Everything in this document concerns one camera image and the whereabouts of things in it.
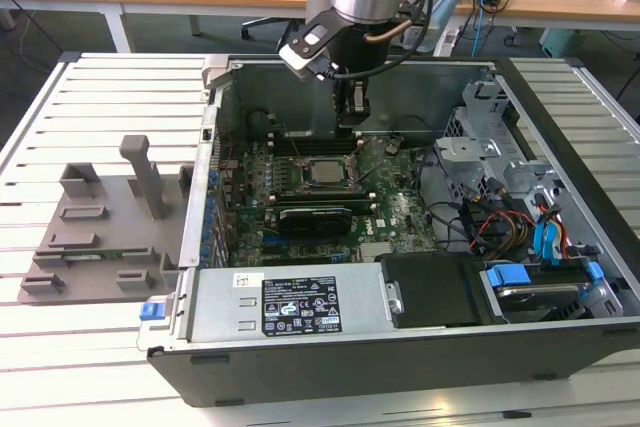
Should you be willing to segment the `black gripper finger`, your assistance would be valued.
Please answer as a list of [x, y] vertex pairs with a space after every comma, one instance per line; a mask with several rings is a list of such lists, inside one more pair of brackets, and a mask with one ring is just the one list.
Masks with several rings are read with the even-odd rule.
[[350, 96], [351, 82], [349, 80], [333, 81], [333, 101], [338, 122], [342, 122], [348, 112]]
[[370, 116], [370, 102], [366, 95], [367, 86], [366, 80], [353, 82], [352, 91], [348, 97], [348, 124], [350, 126], [360, 125]]

